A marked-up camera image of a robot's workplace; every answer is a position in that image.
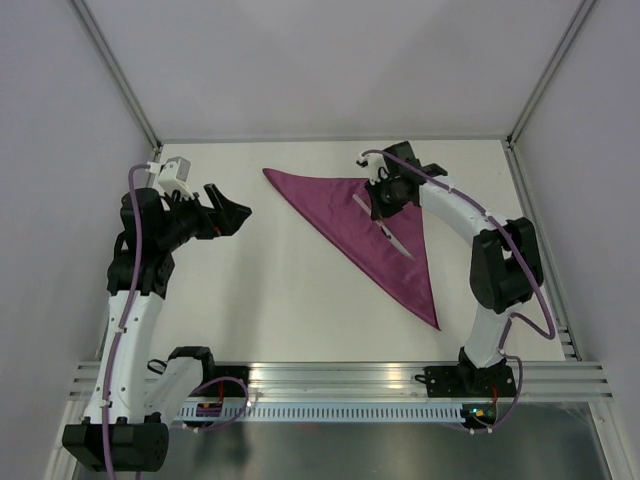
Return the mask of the knife with pink handle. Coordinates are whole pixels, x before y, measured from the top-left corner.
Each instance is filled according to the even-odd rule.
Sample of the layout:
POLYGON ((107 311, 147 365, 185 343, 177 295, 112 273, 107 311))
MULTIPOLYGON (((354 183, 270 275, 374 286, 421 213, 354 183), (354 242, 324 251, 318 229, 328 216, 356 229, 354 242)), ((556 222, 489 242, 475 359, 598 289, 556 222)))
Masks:
POLYGON ((372 217, 371 208, 365 203, 365 201, 357 194, 352 195, 352 199, 360 206, 360 208, 370 217, 370 219, 378 226, 383 236, 387 241, 403 256, 414 260, 414 256, 409 250, 395 237, 391 230, 384 224, 382 220, 374 220, 372 217))

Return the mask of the purple cloth napkin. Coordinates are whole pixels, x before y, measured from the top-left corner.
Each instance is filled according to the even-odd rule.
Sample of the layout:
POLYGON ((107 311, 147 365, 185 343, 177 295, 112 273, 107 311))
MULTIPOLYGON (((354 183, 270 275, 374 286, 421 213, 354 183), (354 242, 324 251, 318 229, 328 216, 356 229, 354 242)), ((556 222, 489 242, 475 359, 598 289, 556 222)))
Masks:
POLYGON ((424 323, 440 328, 431 285, 422 210, 414 205, 383 221, 414 256, 398 252, 352 199, 371 208, 362 178, 321 178, 265 168, 283 199, 386 294, 424 323))

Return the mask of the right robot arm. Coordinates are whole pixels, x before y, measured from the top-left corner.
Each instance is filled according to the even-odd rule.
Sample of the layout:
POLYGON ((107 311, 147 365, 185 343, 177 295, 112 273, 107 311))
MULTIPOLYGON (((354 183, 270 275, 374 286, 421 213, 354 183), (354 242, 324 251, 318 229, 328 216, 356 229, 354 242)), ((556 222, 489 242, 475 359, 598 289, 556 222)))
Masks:
POLYGON ((477 310, 470 336, 456 365, 427 367, 415 380, 430 398, 516 397, 519 378, 504 346, 521 306, 537 299, 547 323, 538 333, 546 339, 556 335, 541 292, 544 274, 532 222, 491 213, 442 167, 422 165, 409 142, 366 150, 357 163, 368 174, 372 220, 389 219, 413 204, 444 221, 471 248, 469 284, 477 310))

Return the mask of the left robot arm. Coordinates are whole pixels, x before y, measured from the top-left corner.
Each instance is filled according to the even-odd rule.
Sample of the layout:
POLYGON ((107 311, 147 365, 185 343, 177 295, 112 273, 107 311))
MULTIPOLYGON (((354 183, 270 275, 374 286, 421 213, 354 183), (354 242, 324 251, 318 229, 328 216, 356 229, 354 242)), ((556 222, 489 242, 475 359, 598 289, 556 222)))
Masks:
POLYGON ((155 325, 175 268, 173 253, 192 239, 234 235, 251 216, 213 184, 198 195, 137 188, 121 199, 122 232, 107 271, 108 328, 96 383, 82 419, 65 426, 63 447, 84 467, 115 478, 119 472, 158 471, 170 427, 188 397, 239 392, 248 407, 248 379, 225 375, 206 346, 180 346, 146 384, 155 325))

